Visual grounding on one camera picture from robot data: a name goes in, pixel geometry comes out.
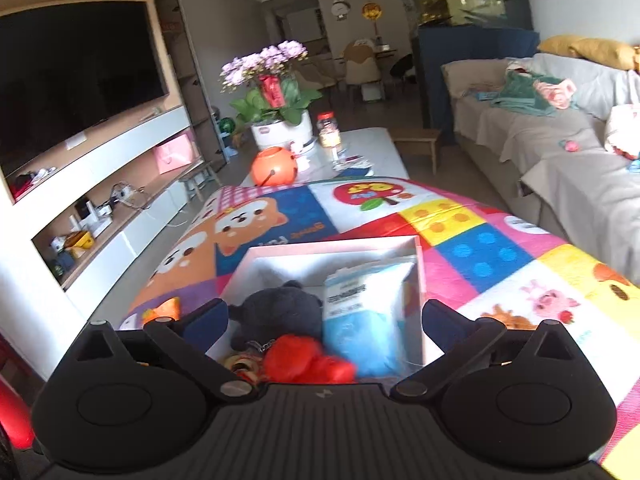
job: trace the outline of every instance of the colorful play mat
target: colorful play mat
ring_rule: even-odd
[[[181,314],[220,295],[252,246],[417,235],[428,296],[510,328],[561,321],[607,387],[618,424],[600,463],[640,471],[640,290],[535,225],[468,198],[398,178],[223,187],[136,298],[123,328],[169,298]]]

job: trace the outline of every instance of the tiled floor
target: tiled floor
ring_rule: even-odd
[[[356,130],[372,126],[411,127],[421,126],[420,110],[418,107],[417,90],[398,93],[395,98],[385,102],[364,104],[362,102],[351,105],[346,94],[333,95],[332,107],[338,124],[342,130]],[[311,113],[331,109],[326,100],[312,105]],[[249,171],[251,161],[257,153],[255,144],[249,139],[242,147],[241,153],[232,159],[219,173],[225,185],[237,185],[242,182]],[[447,189],[452,192],[468,196],[480,202],[506,209],[506,205],[495,192],[471,160],[458,146],[444,146],[440,149],[438,174],[431,173],[431,161],[427,156],[410,155],[402,158],[410,178],[423,182],[429,186]],[[216,189],[211,184],[204,190],[207,196]],[[161,259],[169,252],[172,245],[178,241],[191,219],[197,214],[202,204],[194,199],[171,222],[180,227],[166,227],[145,251],[133,262],[123,276],[118,280],[110,293],[104,298],[92,319],[106,319],[113,326],[119,326],[125,317],[129,305],[136,294],[154,272]]]

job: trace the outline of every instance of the potted plant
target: potted plant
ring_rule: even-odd
[[[311,146],[313,128],[307,111],[322,97],[317,90],[300,90],[292,63],[305,59],[306,48],[285,41],[264,48],[260,54],[237,57],[222,67],[224,91],[248,87],[246,96],[231,102],[238,120],[251,125],[258,148],[289,148],[292,141]]]

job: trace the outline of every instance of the yellow pillow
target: yellow pillow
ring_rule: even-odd
[[[619,70],[634,70],[634,48],[615,40],[584,38],[571,45],[580,56]]]
[[[571,48],[573,43],[583,40],[584,36],[576,36],[575,34],[561,34],[560,36],[552,36],[546,38],[538,45],[540,52],[548,54],[556,54],[556,56],[564,57],[580,57],[580,55]]]

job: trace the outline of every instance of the black tv screen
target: black tv screen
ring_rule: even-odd
[[[166,94],[145,2],[83,2],[0,18],[0,166]]]

